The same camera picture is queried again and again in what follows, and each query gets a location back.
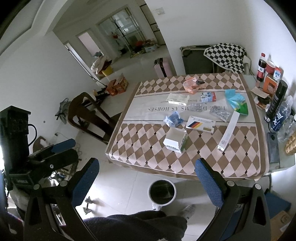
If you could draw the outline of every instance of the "wooden chair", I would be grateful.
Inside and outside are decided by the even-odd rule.
[[[82,105],[83,99],[87,98],[88,101],[91,102],[95,106],[95,108],[108,120],[109,123],[105,122],[102,118],[98,117],[95,114],[95,111],[90,111],[88,108]],[[76,123],[73,118],[77,116],[78,123]],[[108,144],[110,137],[114,131],[116,122],[113,118],[107,115],[105,111],[100,107],[99,104],[97,104],[94,99],[87,94],[86,92],[81,93],[77,97],[75,97],[70,105],[68,110],[68,122],[82,130],[83,132],[93,136],[94,138],[102,141],[105,144]],[[88,130],[88,123],[92,123],[99,127],[101,130],[105,132],[105,135],[103,137],[99,136],[98,134]]]

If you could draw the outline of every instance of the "plastic bottle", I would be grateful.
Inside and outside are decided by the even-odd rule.
[[[258,71],[257,71],[257,80],[259,82],[264,81],[265,70],[266,70],[265,53],[261,53],[261,57],[258,63]]]
[[[273,131],[279,131],[284,120],[291,114],[291,107],[293,104],[293,97],[289,95],[287,100],[282,102],[273,120],[270,122],[270,127]]]
[[[280,128],[277,138],[278,142],[286,142],[290,136],[296,131],[296,115],[290,115]]]

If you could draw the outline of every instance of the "red cup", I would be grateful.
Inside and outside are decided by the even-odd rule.
[[[269,74],[274,74],[274,68],[276,65],[271,61],[266,61],[266,72]]]

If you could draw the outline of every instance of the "black spray can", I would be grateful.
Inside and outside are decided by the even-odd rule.
[[[283,98],[285,97],[286,91],[288,89],[288,85],[285,81],[280,80],[274,97],[270,103],[270,107],[268,108],[264,120],[269,123],[275,116]]]

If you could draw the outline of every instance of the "diamond pattern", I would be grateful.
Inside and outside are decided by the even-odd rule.
[[[220,56],[219,61],[229,61],[231,56]],[[166,77],[142,82],[136,92],[139,95],[154,93],[185,92],[185,80],[196,77],[206,82],[207,90],[235,89],[246,92],[238,74],[196,74],[187,76]],[[244,123],[236,126],[225,152],[217,150],[227,126],[215,126],[214,133],[185,129],[188,139],[183,153],[168,150],[164,138],[169,127],[164,123],[122,123],[114,133],[113,143],[109,143],[109,157],[126,164],[145,167],[164,172],[195,176],[195,161],[203,157],[208,164],[223,177],[252,177],[261,172],[260,144],[257,127]]]
[[[191,77],[202,79],[207,83],[207,90],[235,89],[245,90],[238,74],[220,73],[220,74],[196,74],[186,77],[166,77],[164,79],[150,80],[142,82],[136,95],[153,94],[160,92],[185,91],[183,82]]]
[[[169,130],[167,125],[122,124],[110,155],[112,159],[121,162],[188,175],[194,175],[194,162],[200,157],[203,157],[215,171],[222,172],[223,177],[251,177],[260,173],[256,128],[237,126],[224,154],[216,147],[226,126],[215,126],[212,135],[186,129],[185,124],[180,128],[187,131],[188,139],[185,144],[186,151],[176,153],[168,150],[162,143]],[[127,137],[129,139],[122,145],[122,140]]]

